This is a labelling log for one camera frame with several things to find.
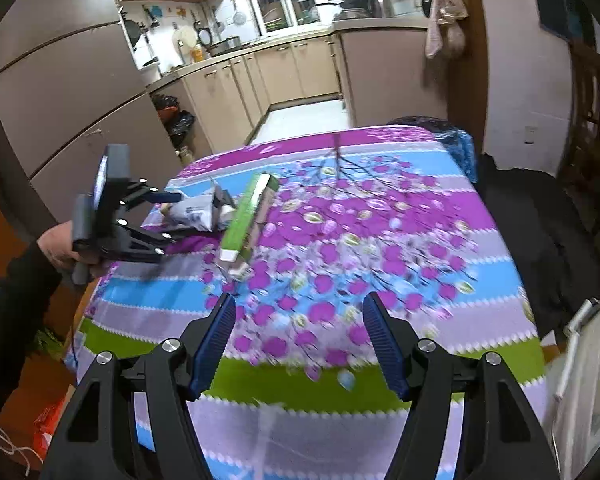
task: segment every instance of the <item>black garbage bag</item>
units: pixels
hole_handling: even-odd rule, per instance
[[[156,110],[164,110],[165,108],[169,108],[171,106],[178,107],[178,98],[172,95],[165,94],[153,94],[151,96],[151,101],[154,102],[154,107]]]
[[[173,147],[178,150],[185,143],[196,118],[186,110],[181,110],[167,126]]]

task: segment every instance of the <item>tablecloth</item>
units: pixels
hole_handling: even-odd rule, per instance
[[[542,416],[542,355],[516,268],[430,132],[381,126],[246,146],[191,164],[166,189],[195,195],[212,178],[238,198],[263,171],[280,189],[245,279],[224,282],[213,238],[178,242],[159,265],[115,265],[75,340],[79,378],[98,352],[147,352],[230,292],[234,332],[211,389],[189,406],[214,477],[381,479],[408,404],[386,388],[362,324],[360,302],[376,290],[448,351],[498,351]],[[154,208],[145,225],[161,221]],[[452,478],[461,424],[456,396],[439,480]]]

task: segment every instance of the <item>floor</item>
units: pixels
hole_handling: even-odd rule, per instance
[[[299,105],[270,112],[251,144],[350,128],[341,100]]]

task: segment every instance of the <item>human hand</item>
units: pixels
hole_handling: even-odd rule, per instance
[[[81,256],[72,248],[72,223],[52,227],[38,238],[38,247],[56,269],[71,269],[76,262],[90,266],[95,278],[104,275],[106,266],[97,256]]]

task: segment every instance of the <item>beige cabinet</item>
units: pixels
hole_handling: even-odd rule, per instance
[[[75,197],[91,192],[98,164],[107,144],[128,144],[132,178],[146,178],[163,188],[181,165],[151,98],[144,94],[99,120],[45,164],[31,179],[42,202],[59,222],[71,219]],[[127,213],[139,224],[149,205]]]
[[[267,94],[267,89],[264,85],[264,79],[260,73],[260,67],[258,66],[255,54],[247,54],[244,56],[244,62],[247,65],[249,77],[251,78],[251,83],[253,83],[253,89],[256,92],[256,99],[258,100],[260,111],[264,115],[267,113],[271,101],[269,100],[269,95]]]
[[[184,78],[200,122],[214,153],[244,144],[251,123],[229,62],[199,70]]]
[[[0,70],[40,45],[119,19],[115,0],[16,0],[0,21]],[[79,59],[62,68],[72,72]]]
[[[255,55],[272,103],[304,97],[290,44],[266,48]]]
[[[313,38],[291,44],[304,97],[340,92],[329,42]]]
[[[0,120],[31,176],[94,121],[143,91],[115,23],[62,38],[0,72]]]
[[[242,96],[238,90],[238,83],[231,70],[231,63],[225,61],[218,65],[220,81],[224,89],[224,108],[230,118],[231,135],[238,139],[238,143],[231,149],[244,145],[244,141],[251,133],[251,123],[244,106]]]
[[[343,32],[354,126],[411,115],[446,119],[445,67],[424,55],[426,30]]]
[[[234,71],[235,81],[240,89],[240,94],[242,95],[242,100],[244,101],[244,107],[247,110],[247,115],[249,116],[251,127],[253,128],[260,121],[262,112],[260,111],[260,105],[258,104],[258,100],[256,98],[256,92],[253,89],[253,84],[251,83],[251,78],[249,77],[247,64],[243,56],[234,57],[233,59],[229,60],[229,63],[231,63],[232,70]]]

